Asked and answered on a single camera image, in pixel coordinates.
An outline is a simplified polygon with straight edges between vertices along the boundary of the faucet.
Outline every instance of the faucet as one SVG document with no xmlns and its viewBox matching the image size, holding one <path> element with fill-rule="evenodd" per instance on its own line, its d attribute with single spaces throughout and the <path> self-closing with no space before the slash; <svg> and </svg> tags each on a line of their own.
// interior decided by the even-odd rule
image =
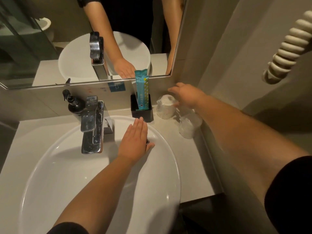
<svg viewBox="0 0 312 234">
<path fill-rule="evenodd" d="M 104 40 L 99 32 L 90 33 L 90 58 L 96 76 L 99 80 L 107 80 L 108 75 L 104 66 Z"/>
<path fill-rule="evenodd" d="M 83 132 L 81 153 L 101 153 L 103 135 L 113 133 L 113 123 L 104 102 L 98 101 L 97 96 L 87 97 L 80 130 Z"/>
</svg>

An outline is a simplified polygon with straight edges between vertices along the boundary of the soap dispenser pump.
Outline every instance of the soap dispenser pump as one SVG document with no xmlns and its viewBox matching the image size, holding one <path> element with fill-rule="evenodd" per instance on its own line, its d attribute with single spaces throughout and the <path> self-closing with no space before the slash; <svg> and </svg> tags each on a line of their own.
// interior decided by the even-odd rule
<svg viewBox="0 0 312 234">
<path fill-rule="evenodd" d="M 68 102 L 68 110 L 76 116 L 78 120 L 81 120 L 81 112 L 85 108 L 85 101 L 72 96 L 69 90 L 63 90 L 64 100 Z"/>
</svg>

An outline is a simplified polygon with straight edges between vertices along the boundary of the teal package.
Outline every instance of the teal package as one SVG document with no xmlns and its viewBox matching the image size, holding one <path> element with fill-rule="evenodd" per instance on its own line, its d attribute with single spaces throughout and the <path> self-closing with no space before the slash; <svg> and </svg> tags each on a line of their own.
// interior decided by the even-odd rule
<svg viewBox="0 0 312 234">
<path fill-rule="evenodd" d="M 149 76 L 147 75 L 147 69 L 135 70 L 135 82 L 138 91 L 138 109 L 149 109 Z"/>
</svg>

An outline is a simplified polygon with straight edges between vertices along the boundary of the person's right hand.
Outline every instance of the person's right hand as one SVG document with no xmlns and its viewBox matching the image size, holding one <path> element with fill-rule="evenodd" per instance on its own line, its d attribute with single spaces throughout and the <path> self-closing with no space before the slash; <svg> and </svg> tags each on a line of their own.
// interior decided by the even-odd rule
<svg viewBox="0 0 312 234">
<path fill-rule="evenodd" d="M 186 106 L 190 109 L 196 108 L 198 102 L 206 97 L 206 94 L 192 85 L 186 85 L 184 83 L 177 83 L 176 86 L 169 88 L 169 92 L 177 95 L 179 102 L 174 106 Z"/>
<path fill-rule="evenodd" d="M 119 58 L 114 63 L 114 69 L 121 78 L 135 78 L 135 67 L 125 58 Z"/>
<path fill-rule="evenodd" d="M 155 146 L 154 143 L 146 145 L 147 124 L 143 118 L 136 118 L 133 125 L 129 125 L 119 145 L 118 156 L 127 157 L 134 165 L 149 149 Z"/>
</svg>

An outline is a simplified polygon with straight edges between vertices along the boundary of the mirror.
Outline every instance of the mirror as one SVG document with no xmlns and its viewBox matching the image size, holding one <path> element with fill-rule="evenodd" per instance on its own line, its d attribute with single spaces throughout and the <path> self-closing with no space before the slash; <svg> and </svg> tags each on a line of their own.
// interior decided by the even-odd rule
<svg viewBox="0 0 312 234">
<path fill-rule="evenodd" d="M 185 6 L 186 0 L 0 0 L 0 83 L 17 89 L 113 82 L 143 69 L 169 76 Z"/>
</svg>

